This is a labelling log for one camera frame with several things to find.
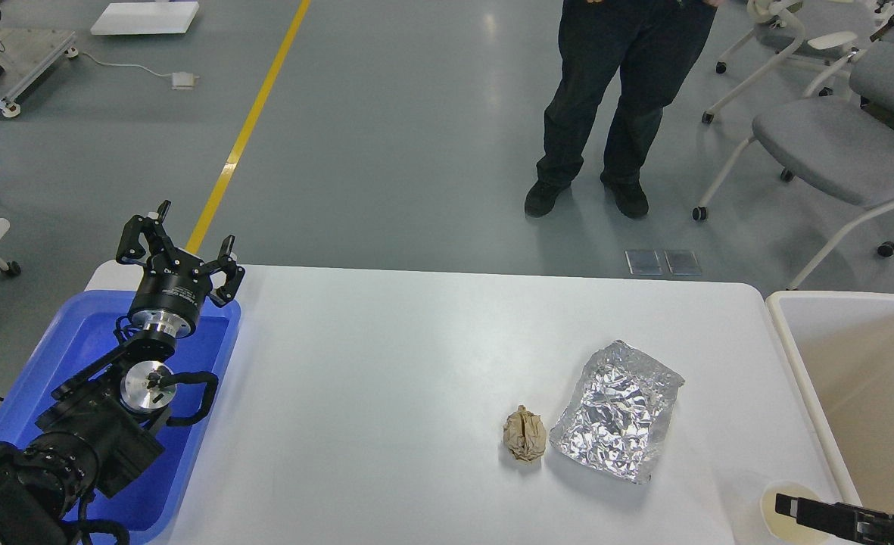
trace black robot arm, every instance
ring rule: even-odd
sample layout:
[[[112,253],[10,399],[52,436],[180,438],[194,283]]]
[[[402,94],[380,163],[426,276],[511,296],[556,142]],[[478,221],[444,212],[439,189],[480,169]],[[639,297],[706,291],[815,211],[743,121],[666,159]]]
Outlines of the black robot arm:
[[[56,403],[39,415],[42,433],[26,448],[0,442],[3,545],[76,544],[89,542],[90,532],[113,534],[125,545],[121,524],[87,520],[94,491],[119,493],[164,451],[156,438],[162,428],[197,424],[211,411],[218,377],[173,373],[164,362],[174,355],[177,339],[194,334],[206,299],[224,306],[235,297],[245,270],[235,262],[233,237],[211,263],[176,248],[164,231],[169,207],[164,201],[156,213],[132,217],[122,232],[117,261],[141,265],[143,277],[126,334],[118,323],[120,344],[52,392]],[[212,290],[210,276],[218,270],[226,282]],[[204,384],[194,414],[171,416],[178,384]],[[79,521],[64,522],[74,504]]]
[[[796,524],[865,545],[894,545],[894,515],[847,503],[821,503],[776,494],[775,511]]]

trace yellow floor line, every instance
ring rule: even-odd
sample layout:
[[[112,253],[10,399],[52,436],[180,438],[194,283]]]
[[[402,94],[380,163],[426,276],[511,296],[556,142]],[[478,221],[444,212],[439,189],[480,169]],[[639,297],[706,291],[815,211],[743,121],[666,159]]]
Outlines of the yellow floor line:
[[[214,189],[211,190],[211,196],[208,197],[204,210],[201,211],[201,216],[198,217],[198,223],[195,224],[195,230],[191,231],[191,238],[185,246],[185,249],[191,253],[198,252],[198,249],[201,247],[201,241],[204,240],[204,235],[207,234],[208,227],[211,225],[211,220],[214,220],[214,214],[218,211],[218,206],[225,197],[225,190],[228,189],[232,176],[235,175],[235,169],[238,168],[241,155],[245,151],[245,146],[248,145],[248,139],[252,138],[252,131],[255,130],[255,124],[259,120],[260,115],[262,115],[268,94],[271,93],[271,89],[275,85],[275,79],[277,79],[278,73],[282,69],[282,64],[285,62],[291,43],[295,40],[298,27],[302,25],[305,11],[309,9],[309,3],[311,3],[311,0],[302,0],[302,3],[298,6],[298,11],[295,11],[295,17],[291,20],[288,33],[282,40],[282,44],[278,48],[278,54],[275,55],[275,60],[271,63],[268,73],[266,73],[262,89],[259,90],[259,94],[255,97],[252,110],[249,111],[248,117],[245,118],[245,124],[238,134],[238,139],[235,140],[235,145],[232,146],[232,153],[229,153],[228,160],[225,161],[225,166],[221,169],[221,176],[218,176],[218,182],[215,182]]]

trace white box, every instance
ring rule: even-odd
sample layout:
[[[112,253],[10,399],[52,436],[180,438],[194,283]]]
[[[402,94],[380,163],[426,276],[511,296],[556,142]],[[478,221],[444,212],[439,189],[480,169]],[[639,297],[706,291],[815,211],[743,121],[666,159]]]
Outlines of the white box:
[[[766,304],[845,500],[894,513],[894,294],[780,292]]]
[[[107,6],[90,33],[184,34],[197,13],[197,2],[118,2]]]

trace black shoe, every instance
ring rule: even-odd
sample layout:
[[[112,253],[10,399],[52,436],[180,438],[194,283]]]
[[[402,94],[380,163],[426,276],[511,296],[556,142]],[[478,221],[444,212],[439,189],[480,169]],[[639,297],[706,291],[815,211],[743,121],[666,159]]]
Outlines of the black shoe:
[[[524,213],[530,217],[541,217],[554,208],[554,201],[567,187],[558,187],[545,182],[537,182],[527,192],[524,199]]]
[[[606,182],[605,187],[612,190],[615,196],[615,204],[621,213],[627,215],[632,220],[644,217],[648,214],[648,199],[641,190],[641,185],[635,183],[612,183]]]

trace black pants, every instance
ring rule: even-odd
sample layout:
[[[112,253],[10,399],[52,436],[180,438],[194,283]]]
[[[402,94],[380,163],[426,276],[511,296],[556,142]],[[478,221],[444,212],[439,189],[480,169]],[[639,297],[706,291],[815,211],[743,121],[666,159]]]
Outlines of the black pants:
[[[716,9],[702,0],[565,0],[558,33],[561,84],[544,111],[537,179],[567,187],[615,72],[622,94],[605,146],[603,182],[636,183],[659,131],[709,37]]]

